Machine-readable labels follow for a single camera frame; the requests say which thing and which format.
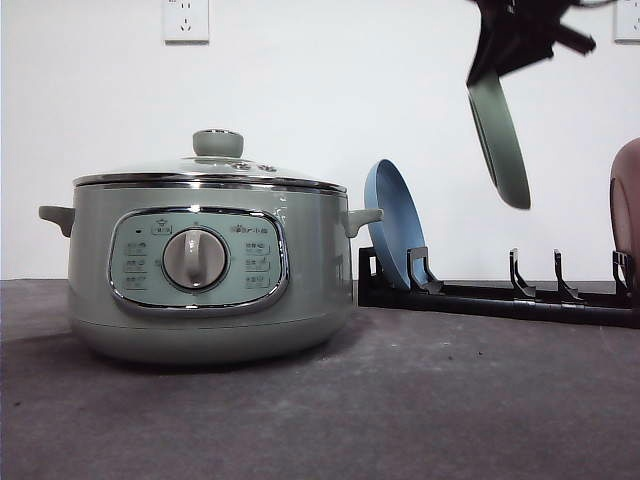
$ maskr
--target pot handle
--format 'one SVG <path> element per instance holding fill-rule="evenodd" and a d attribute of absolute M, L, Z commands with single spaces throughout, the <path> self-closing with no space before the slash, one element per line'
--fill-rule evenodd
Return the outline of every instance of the pot handle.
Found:
<path fill-rule="evenodd" d="M 62 234 L 69 238 L 76 216 L 76 209 L 44 205 L 38 209 L 38 216 L 43 220 L 57 224 Z"/>
<path fill-rule="evenodd" d="M 351 210 L 344 214 L 344 229 L 347 237 L 354 238 L 358 235 L 360 227 L 367 223 L 379 222 L 384 218 L 381 208 L 366 208 L 364 210 Z"/>

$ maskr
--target lid rim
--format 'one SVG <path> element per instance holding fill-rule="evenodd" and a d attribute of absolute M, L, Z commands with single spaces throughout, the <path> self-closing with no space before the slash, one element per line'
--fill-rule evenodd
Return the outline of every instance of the lid rim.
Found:
<path fill-rule="evenodd" d="M 117 184 L 117 183 L 161 183 L 161 182 L 202 182 L 202 183 L 241 183 L 255 185 L 282 185 L 316 190 L 328 190 L 333 192 L 346 193 L 347 189 L 342 185 L 320 182 L 314 180 L 303 180 L 287 177 L 268 176 L 248 176 L 233 174 L 184 174 L 184 173 L 109 173 L 98 175 L 86 175 L 78 177 L 73 181 L 74 187 L 96 184 Z"/>

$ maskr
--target control panel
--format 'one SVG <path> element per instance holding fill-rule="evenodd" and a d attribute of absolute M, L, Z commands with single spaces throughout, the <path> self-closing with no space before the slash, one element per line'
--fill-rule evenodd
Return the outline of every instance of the control panel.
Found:
<path fill-rule="evenodd" d="M 154 208 L 118 222 L 108 273 L 116 296 L 138 306 L 224 310 L 276 298 L 287 262 L 282 227 L 267 213 Z"/>

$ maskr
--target control knob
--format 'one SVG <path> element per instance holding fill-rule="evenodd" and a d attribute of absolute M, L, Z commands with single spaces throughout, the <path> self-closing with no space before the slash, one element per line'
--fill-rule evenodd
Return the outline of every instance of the control knob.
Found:
<path fill-rule="evenodd" d="M 213 233 L 192 228 L 176 234 L 164 249 L 164 271 L 177 285 L 190 290 L 207 288 L 220 278 L 227 254 Z"/>

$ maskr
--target white wall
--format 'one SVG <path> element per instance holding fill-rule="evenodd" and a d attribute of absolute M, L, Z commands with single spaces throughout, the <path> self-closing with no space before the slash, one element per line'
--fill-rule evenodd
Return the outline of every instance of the white wall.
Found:
<path fill-rule="evenodd" d="M 2 278 L 65 277 L 68 240 L 37 218 L 71 205 L 73 178 L 188 154 L 191 133 L 245 135 L 248 158 L 345 185 L 363 205 L 380 158 L 404 173 L 435 272 L 610 277 L 611 161 L 640 136 L 640 47 L 612 42 L 613 9 L 566 23 L 598 48 L 503 79 L 533 207 L 499 199 L 465 79 L 479 13 L 469 1 L 214 0 L 209 46 L 165 46 L 160 0 L 2 2 Z M 369 244 L 364 229 L 353 242 Z"/>

